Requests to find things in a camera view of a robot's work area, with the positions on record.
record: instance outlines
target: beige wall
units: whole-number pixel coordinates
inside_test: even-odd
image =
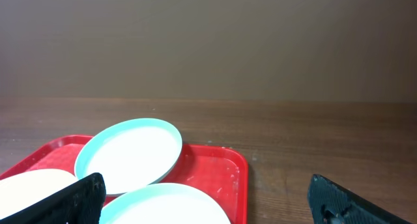
[[[416,2],[0,0],[0,95],[415,102]]]

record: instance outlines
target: brown wooden table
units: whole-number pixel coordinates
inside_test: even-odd
[[[417,223],[416,104],[0,98],[0,173],[51,139],[140,117],[245,155],[248,223],[313,223],[313,173]]]

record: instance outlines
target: red tray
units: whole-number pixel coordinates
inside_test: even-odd
[[[0,180],[35,169],[62,169],[74,174],[78,153],[92,138],[69,135],[55,139],[0,175]],[[248,162],[225,148],[184,144],[173,170],[161,182],[186,184],[210,195],[232,224],[246,224]],[[108,197],[105,205],[114,197]]]

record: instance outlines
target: light blue plate rim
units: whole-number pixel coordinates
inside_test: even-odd
[[[215,206],[218,211],[224,215],[225,220],[228,220],[228,223],[230,223],[229,218],[221,206],[206,193],[200,191],[197,188],[193,188],[184,184],[161,183],[148,185],[144,188],[137,189],[117,197],[102,209],[99,224],[113,223],[120,215],[124,213],[124,211],[127,211],[132,205],[136,203],[143,202],[152,197],[171,194],[188,194],[193,197],[199,197],[199,199],[203,199],[204,201],[207,201],[208,203]]]
[[[74,164],[74,174],[78,180],[85,178],[88,176],[87,168],[88,164],[90,163],[91,159],[93,158],[94,153],[107,141],[119,135],[120,133],[125,132],[126,130],[132,130],[134,128],[141,128],[141,127],[158,127],[167,130],[177,142],[180,150],[175,155],[176,160],[178,160],[181,150],[182,150],[182,137],[178,129],[172,125],[171,123],[161,120],[161,119],[154,119],[154,118],[140,118],[140,119],[132,119],[126,120],[124,122],[120,122],[105,130],[98,133],[94,136],[79,152],[76,162]],[[174,168],[175,164],[173,164],[170,168],[167,169],[167,172],[161,175],[161,177],[153,182],[157,183],[161,181],[168,173]]]

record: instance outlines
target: plate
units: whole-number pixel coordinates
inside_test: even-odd
[[[161,183],[126,193],[102,209],[100,224],[230,224],[206,193],[183,184]]]
[[[118,123],[93,137],[78,154],[78,179],[100,173],[108,195],[120,195],[159,182],[174,167],[182,139],[172,124],[159,119]]]
[[[39,169],[0,180],[0,219],[15,214],[76,182],[69,172]]]

